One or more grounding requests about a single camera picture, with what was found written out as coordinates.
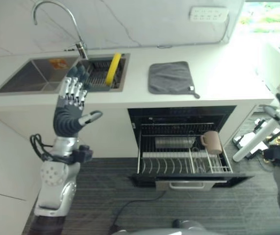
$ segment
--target kitchen sink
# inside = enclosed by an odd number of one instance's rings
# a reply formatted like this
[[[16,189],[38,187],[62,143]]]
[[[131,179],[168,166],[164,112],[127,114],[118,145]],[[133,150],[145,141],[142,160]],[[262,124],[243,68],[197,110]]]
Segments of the kitchen sink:
[[[51,57],[28,60],[1,86],[0,95],[55,94],[65,76],[78,77],[89,92],[121,92],[123,90],[129,54],[122,54],[110,86],[105,78],[113,58],[111,55]]]

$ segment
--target pink mug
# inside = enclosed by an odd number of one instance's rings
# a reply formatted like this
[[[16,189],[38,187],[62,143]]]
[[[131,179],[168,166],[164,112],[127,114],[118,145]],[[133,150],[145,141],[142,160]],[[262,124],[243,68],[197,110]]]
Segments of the pink mug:
[[[217,131],[207,131],[201,136],[201,143],[209,154],[221,154],[223,152]]]

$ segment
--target drawer handle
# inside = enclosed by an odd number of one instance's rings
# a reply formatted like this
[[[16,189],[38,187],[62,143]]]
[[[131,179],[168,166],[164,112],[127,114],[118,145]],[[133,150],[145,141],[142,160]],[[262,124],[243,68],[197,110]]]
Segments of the drawer handle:
[[[174,186],[172,182],[169,183],[169,188],[173,190],[192,190],[192,189],[203,189],[205,188],[205,183],[202,182],[201,186]]]

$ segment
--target black cable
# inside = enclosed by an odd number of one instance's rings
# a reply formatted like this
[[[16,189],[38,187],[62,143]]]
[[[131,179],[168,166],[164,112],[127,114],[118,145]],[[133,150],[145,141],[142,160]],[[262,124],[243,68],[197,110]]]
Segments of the black cable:
[[[120,208],[120,210],[118,211],[118,213],[117,213],[117,215],[116,215],[116,217],[115,217],[115,219],[114,219],[114,221],[112,222],[112,225],[111,225],[110,227],[113,227],[113,226],[116,224],[116,222],[117,222],[117,220],[118,220],[120,214],[122,213],[122,211],[124,210],[124,208],[126,208],[127,205],[129,205],[129,204],[131,204],[131,203],[134,203],[134,202],[153,202],[153,201],[157,201],[158,199],[162,198],[165,194],[166,194],[166,191],[164,191],[160,196],[158,196],[157,198],[154,198],[154,199],[147,199],[147,200],[142,199],[142,200],[132,200],[132,201],[128,201],[127,203],[125,203],[125,204]]]
[[[46,147],[53,147],[52,145],[44,144],[42,142],[42,137],[40,134],[35,134],[31,135],[30,138],[30,143],[34,149],[34,152],[36,155],[42,160],[42,161],[56,161],[56,162],[61,162],[65,164],[71,164],[73,163],[73,157],[68,156],[68,157],[61,157],[61,156],[55,156],[52,155],[50,152],[48,152],[45,148]]]
[[[269,170],[269,169],[266,169],[265,166],[263,166],[261,160],[258,158],[258,156],[256,157],[257,161],[258,161],[258,164],[259,166],[261,167],[262,170],[266,171],[266,172],[269,172],[269,173],[273,173],[272,170]]]
[[[44,160],[47,160],[48,157],[52,157],[52,155],[45,149],[45,147],[52,147],[52,145],[43,144],[42,137],[40,134],[35,134],[30,136],[30,143],[36,153],[36,155]]]

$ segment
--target dishwasher drawer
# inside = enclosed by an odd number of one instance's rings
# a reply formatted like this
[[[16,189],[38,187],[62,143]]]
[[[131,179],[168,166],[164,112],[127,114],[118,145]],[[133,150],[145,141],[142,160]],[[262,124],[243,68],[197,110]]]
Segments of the dishwasher drawer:
[[[137,187],[157,190],[210,190],[232,187],[252,176],[234,173],[226,152],[209,154],[200,136],[214,123],[141,124],[138,137]]]

